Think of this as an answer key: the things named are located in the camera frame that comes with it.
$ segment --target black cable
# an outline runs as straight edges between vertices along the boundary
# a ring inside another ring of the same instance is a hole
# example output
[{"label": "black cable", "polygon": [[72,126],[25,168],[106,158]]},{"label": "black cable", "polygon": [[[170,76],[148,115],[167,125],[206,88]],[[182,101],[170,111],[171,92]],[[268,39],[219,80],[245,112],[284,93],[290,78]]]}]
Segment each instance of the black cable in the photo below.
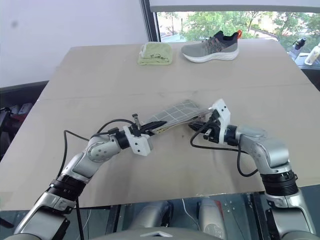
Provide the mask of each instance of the black cable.
[{"label": "black cable", "polygon": [[68,141],[67,141],[67,133],[68,134],[71,134],[79,139],[82,139],[82,140],[85,140],[85,141],[89,141],[89,139],[85,138],[85,137],[82,137],[82,136],[79,136],[75,133],[73,133],[72,131],[69,131],[69,130],[64,130],[63,131],[63,138],[64,138],[64,154],[63,154],[63,159],[62,159],[62,163],[61,163],[61,167],[60,167],[60,170],[58,172],[58,175],[57,177],[59,177],[61,175],[61,172],[63,171],[64,169],[64,166],[65,166],[65,163],[66,163],[66,158],[67,158],[67,151],[68,151]]},{"label": "black cable", "polygon": [[241,155],[240,140],[241,140],[241,137],[240,137],[240,139],[239,139],[238,155],[236,156],[236,168],[238,169],[238,172],[239,172],[239,174],[240,174],[241,176],[248,178],[248,177],[251,177],[252,175],[256,174],[256,173],[258,172],[258,169],[254,170],[253,172],[250,172],[250,173],[248,173],[248,174],[243,173],[243,172],[241,171],[241,168],[240,168],[240,155]]},{"label": "black cable", "polygon": [[195,132],[195,134],[191,137],[190,139],[190,144],[192,147],[194,148],[198,148],[198,149],[211,149],[211,150],[223,150],[223,151],[233,151],[233,152],[238,152],[237,149],[233,149],[233,148],[226,148],[226,147],[214,147],[214,146],[200,146],[200,145],[195,145],[194,144],[194,139],[199,135],[199,133],[201,133],[206,126],[208,126],[211,123],[211,121],[207,121],[198,131]]},{"label": "black cable", "polygon": [[125,122],[125,123],[131,124],[131,125],[135,125],[135,123],[133,121],[130,121],[130,120],[127,120],[127,119],[122,119],[122,118],[113,119],[113,120],[108,121],[107,123],[105,123],[102,127],[100,127],[100,129],[96,133],[99,134],[107,125],[115,123],[115,122]]},{"label": "black cable", "polygon": [[80,240],[85,240],[84,230],[82,229],[82,221],[81,221],[80,207],[79,207],[79,198],[76,198],[76,200],[75,200],[75,210],[76,210],[76,217],[78,219]]}]

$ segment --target table surface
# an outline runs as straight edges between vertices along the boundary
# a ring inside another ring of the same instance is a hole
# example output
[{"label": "table surface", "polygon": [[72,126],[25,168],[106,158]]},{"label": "table surface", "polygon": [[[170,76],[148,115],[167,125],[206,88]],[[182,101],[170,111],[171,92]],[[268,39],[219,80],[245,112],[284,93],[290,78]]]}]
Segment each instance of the table surface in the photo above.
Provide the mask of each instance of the table surface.
[{"label": "table surface", "polygon": [[[0,208],[29,209],[46,190],[63,158],[63,130],[90,137],[109,120],[138,113],[143,121],[185,99],[209,107],[223,98],[234,125],[264,128],[287,144],[299,186],[319,184],[320,94],[280,44],[241,39],[235,60],[206,63],[187,61],[184,44],[172,44],[169,66],[138,65],[140,45],[72,48],[1,161]],[[238,174],[236,153],[192,148],[192,135],[180,125],[152,137],[147,157],[123,150],[93,176],[80,206],[264,190],[258,174]],[[67,161],[86,144],[68,136]],[[244,172],[255,168],[242,158]]]}]

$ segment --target white bottle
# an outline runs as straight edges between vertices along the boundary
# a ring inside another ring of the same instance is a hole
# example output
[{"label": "white bottle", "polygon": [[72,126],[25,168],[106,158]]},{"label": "white bottle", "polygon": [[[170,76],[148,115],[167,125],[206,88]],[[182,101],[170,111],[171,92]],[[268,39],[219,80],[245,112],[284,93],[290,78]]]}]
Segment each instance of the white bottle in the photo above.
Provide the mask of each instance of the white bottle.
[{"label": "white bottle", "polygon": [[304,60],[304,63],[307,65],[312,65],[314,61],[319,57],[320,55],[320,43],[318,46],[315,46],[312,51],[309,53],[309,55]]}]

